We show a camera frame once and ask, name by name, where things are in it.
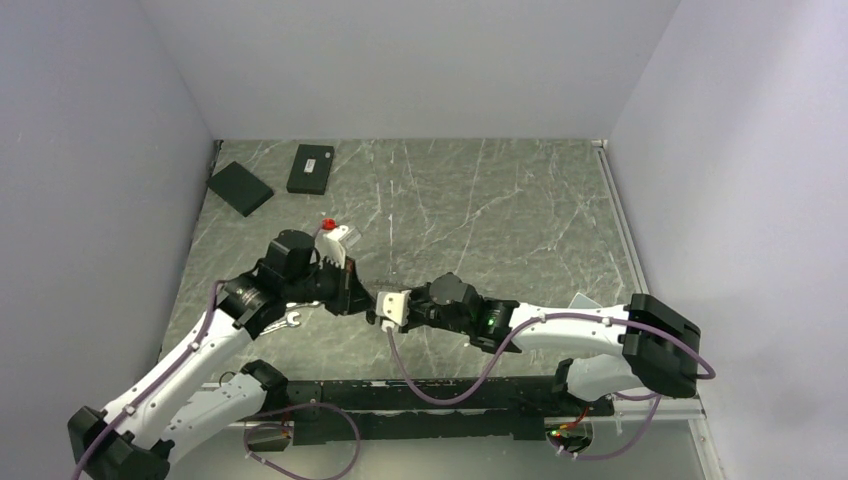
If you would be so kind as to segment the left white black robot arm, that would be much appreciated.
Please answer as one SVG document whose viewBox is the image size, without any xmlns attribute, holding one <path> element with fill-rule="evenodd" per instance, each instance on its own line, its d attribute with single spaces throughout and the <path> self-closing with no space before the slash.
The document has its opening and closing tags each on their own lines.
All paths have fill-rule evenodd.
<svg viewBox="0 0 848 480">
<path fill-rule="evenodd" d="M 284 230 L 250 270 L 214 282 L 204 314 L 161 361 L 104 407 L 82 407 L 71 417 L 72 478 L 164 479 L 229 424 L 255 414 L 279 417 L 288 381 L 262 360 L 213 391 L 202 386 L 271 324 L 284 322 L 293 304 L 320 305 L 336 316 L 372 308 L 347 254 L 360 237 L 348 225 L 313 234 Z"/>
</svg>

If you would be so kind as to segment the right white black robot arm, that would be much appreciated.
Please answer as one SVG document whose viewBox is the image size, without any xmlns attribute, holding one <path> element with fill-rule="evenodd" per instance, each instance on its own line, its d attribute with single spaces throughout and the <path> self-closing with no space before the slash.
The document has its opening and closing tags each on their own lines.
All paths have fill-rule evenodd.
<svg viewBox="0 0 848 480">
<path fill-rule="evenodd" d="M 427 326 L 462 334 L 495 358 L 539 349 L 565 353 L 550 391 L 564 415 L 637 388 L 692 398 L 698 381 L 715 375 L 699 353 L 700 328 L 649 294 L 611 307 L 543 307 L 485 297 L 447 273 L 383 304 L 403 333 Z"/>
</svg>

